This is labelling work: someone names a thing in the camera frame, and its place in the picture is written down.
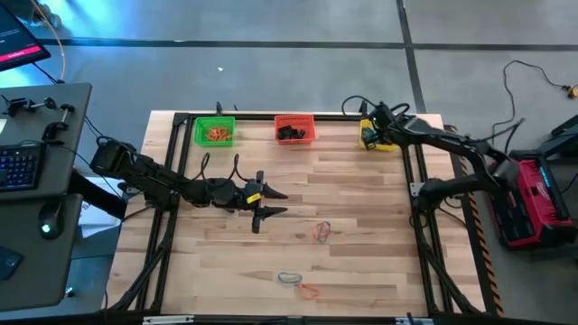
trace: keyboard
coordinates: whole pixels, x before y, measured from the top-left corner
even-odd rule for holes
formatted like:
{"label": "keyboard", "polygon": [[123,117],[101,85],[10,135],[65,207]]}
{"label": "keyboard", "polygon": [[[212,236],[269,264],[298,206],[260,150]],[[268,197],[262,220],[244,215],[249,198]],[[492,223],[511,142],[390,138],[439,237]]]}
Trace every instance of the keyboard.
{"label": "keyboard", "polygon": [[45,151],[46,144],[0,145],[0,192],[36,189]]}

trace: orange rubber band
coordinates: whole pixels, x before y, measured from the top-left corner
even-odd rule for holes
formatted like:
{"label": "orange rubber band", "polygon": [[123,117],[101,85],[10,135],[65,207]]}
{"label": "orange rubber band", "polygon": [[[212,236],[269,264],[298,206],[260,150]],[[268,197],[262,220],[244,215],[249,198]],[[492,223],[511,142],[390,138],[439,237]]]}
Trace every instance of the orange rubber band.
{"label": "orange rubber band", "polygon": [[329,234],[331,233],[331,223],[329,221],[323,221],[315,225],[313,229],[313,239],[320,243],[325,243]]}
{"label": "orange rubber band", "polygon": [[[315,299],[315,298],[319,297],[319,289],[313,287],[312,285],[305,284],[305,283],[299,283],[297,285],[297,287],[299,287],[299,289],[302,290],[303,298],[305,298],[305,299]],[[305,291],[309,291],[312,294],[306,294],[306,293],[304,293]]]}
{"label": "orange rubber band", "polygon": [[213,127],[207,132],[207,140],[209,141],[226,141],[230,139],[231,134],[226,127]]}

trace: concrete floor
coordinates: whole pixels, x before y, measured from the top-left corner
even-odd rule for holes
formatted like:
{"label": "concrete floor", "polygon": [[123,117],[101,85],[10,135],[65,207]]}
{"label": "concrete floor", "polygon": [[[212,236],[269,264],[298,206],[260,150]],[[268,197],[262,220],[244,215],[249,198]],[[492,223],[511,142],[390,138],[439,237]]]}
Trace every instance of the concrete floor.
{"label": "concrete floor", "polygon": [[[510,114],[501,74],[509,61],[540,65],[554,82],[578,82],[578,33],[570,32],[578,28],[574,0],[43,2],[61,15],[63,39],[149,41],[65,48],[66,81],[93,84],[93,123],[136,147],[154,109],[213,109],[218,100],[241,110],[338,111],[353,94],[390,105],[407,102],[414,111],[441,113],[463,133],[485,136]],[[407,12],[405,37],[398,7]],[[52,38],[48,30],[33,32]],[[279,48],[279,42],[294,48]],[[458,50],[428,47],[436,44]],[[56,46],[48,49],[53,58],[39,64],[56,76],[60,53]],[[511,148],[536,147],[576,114],[578,102],[549,87],[536,71],[512,66],[508,75],[517,117],[527,120]],[[0,73],[0,87],[47,82],[32,66]],[[122,118],[110,119],[112,112]],[[79,153],[90,157],[96,146],[85,131]],[[504,142],[499,138],[496,146]],[[556,173],[562,187],[574,172]],[[577,189],[565,194],[568,201]],[[575,323],[575,261],[537,263],[531,255],[505,251],[483,209],[482,216],[506,315]],[[0,313],[0,319],[97,310],[116,236],[112,230],[79,241],[70,270],[77,297],[52,308]],[[94,274],[89,281],[86,272]]]}

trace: monitor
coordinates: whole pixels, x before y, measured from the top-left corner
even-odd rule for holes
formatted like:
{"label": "monitor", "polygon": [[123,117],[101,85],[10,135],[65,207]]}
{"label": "monitor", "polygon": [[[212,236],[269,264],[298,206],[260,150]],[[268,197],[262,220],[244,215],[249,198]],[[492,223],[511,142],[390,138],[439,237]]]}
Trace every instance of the monitor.
{"label": "monitor", "polygon": [[18,18],[0,3],[0,71],[50,57]]}

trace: wooden tabletop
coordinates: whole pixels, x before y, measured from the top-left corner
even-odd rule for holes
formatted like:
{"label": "wooden tabletop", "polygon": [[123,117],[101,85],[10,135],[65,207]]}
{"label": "wooden tabletop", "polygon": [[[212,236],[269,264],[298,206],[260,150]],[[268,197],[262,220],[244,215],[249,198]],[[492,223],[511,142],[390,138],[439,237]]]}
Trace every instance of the wooden tabletop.
{"label": "wooden tabletop", "polygon": [[[174,113],[151,113],[142,153],[159,163],[164,161]],[[420,117],[442,127],[439,115]],[[359,146],[355,122],[318,122],[312,144],[281,146],[275,141],[273,125],[273,121],[237,121],[235,143],[229,148],[201,148],[191,141],[187,176],[199,171],[206,152],[211,154],[208,177],[228,175],[238,153],[241,175],[255,177],[263,170],[271,187],[289,195],[288,200],[266,204],[289,209],[268,218],[261,233],[254,235],[249,212],[195,209],[182,201],[163,313],[426,315],[399,150],[366,152]],[[430,146],[424,147],[424,153],[430,177],[454,177],[448,153]],[[235,181],[242,186],[242,181]],[[143,205],[142,198],[133,198],[127,213]],[[460,210],[444,207],[462,218]],[[122,226],[107,285],[110,304],[143,267],[153,214],[143,212]],[[312,238],[315,225],[322,221],[331,223],[324,244]],[[471,303],[484,310],[466,229],[442,212],[437,212],[437,221],[448,273]],[[320,296],[306,299],[300,289],[282,285],[277,281],[281,271],[301,274],[304,283],[319,289]],[[441,308],[434,275],[433,283]],[[147,305],[154,284],[152,280]]]}

